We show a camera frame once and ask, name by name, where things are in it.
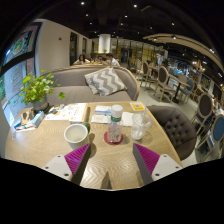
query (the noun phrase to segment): gray sofa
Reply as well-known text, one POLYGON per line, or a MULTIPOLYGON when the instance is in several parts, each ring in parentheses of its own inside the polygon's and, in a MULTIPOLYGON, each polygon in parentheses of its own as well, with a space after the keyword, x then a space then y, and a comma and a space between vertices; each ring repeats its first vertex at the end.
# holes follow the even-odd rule
POLYGON ((117 75, 126 85, 127 91, 119 91, 109 96, 94 95, 89 88, 84 75, 103 69, 107 66, 85 65, 71 66, 57 69, 52 72, 54 78, 61 84, 55 87, 52 95, 47 95, 50 105, 88 102, 113 102, 113 101, 136 101, 139 95, 139 84, 132 73, 120 66, 113 66, 117 75), (64 92, 65 99, 59 99, 56 94, 64 92))

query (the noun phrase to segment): water bottle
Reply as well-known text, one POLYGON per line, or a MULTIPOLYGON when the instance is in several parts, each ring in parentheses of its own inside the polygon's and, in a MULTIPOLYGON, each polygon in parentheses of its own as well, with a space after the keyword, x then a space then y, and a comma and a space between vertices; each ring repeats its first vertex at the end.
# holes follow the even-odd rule
POLYGON ((120 105, 113 105, 111 107, 111 123, 107 131, 107 141, 108 142, 119 142, 122 136, 122 113, 123 107, 120 105))

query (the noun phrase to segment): zigzag pillow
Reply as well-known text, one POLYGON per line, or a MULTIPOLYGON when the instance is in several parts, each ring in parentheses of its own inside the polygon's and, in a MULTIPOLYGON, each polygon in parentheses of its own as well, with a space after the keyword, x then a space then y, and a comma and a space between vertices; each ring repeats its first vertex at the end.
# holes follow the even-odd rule
POLYGON ((96 87, 94 86, 94 84, 92 83, 92 81, 91 81, 90 78, 91 78, 93 75, 96 75, 96 74, 101 73, 101 71, 109 70, 109 68, 110 68, 110 67, 108 66, 108 67, 103 68, 103 69, 100 69, 100 70, 98 70, 98 71, 96 71, 96 72, 92 72, 92 73, 89 73, 89 74, 87 74, 87 75, 84 75, 84 76, 85 76, 85 79, 86 79, 86 82, 88 83, 89 88, 92 90, 92 92, 93 92, 94 95, 98 94, 99 92, 98 92, 98 90, 96 89, 96 87))
POLYGON ((98 90, 100 96, 108 96, 120 90, 127 90, 127 87, 117 76, 113 68, 102 71, 90 77, 92 83, 98 90))

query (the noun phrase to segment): floor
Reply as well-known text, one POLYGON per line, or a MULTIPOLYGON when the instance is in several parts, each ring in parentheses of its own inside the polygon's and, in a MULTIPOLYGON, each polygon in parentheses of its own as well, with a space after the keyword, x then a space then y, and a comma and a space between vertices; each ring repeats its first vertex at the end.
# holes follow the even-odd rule
MULTIPOLYGON (((121 66, 127 68, 127 65, 124 63, 122 63, 121 66)), ((177 82, 173 79, 170 79, 169 86, 173 87, 173 83, 177 83, 177 82)), ((179 102, 179 104, 176 104, 176 103, 171 104, 169 102, 168 96, 166 95, 164 95, 162 102, 159 102, 159 99, 160 99, 159 91, 157 92, 155 96, 153 96, 154 90, 155 90, 155 84, 153 83, 150 85, 150 88, 148 88, 148 85, 147 85, 147 89, 145 90, 145 82, 143 81, 142 86, 140 87, 138 101, 142 101, 145 104, 147 99, 149 99, 147 106, 152 106, 152 105, 172 106, 172 107, 180 109, 190 120, 192 119, 198 106, 196 102, 189 99, 188 103, 183 103, 183 99, 184 99, 183 97, 182 100, 179 102)), ((197 164, 195 151, 193 151, 192 154, 187 159, 182 160, 182 164, 184 167, 197 164)))

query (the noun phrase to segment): plant pot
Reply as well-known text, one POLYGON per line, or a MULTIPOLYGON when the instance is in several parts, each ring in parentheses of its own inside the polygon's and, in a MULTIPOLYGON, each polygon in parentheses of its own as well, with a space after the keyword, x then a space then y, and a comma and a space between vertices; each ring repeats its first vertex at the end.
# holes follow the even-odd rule
POLYGON ((35 113, 38 113, 39 111, 45 111, 48 108, 47 95, 44 96, 42 102, 37 100, 34 101, 32 104, 35 113))

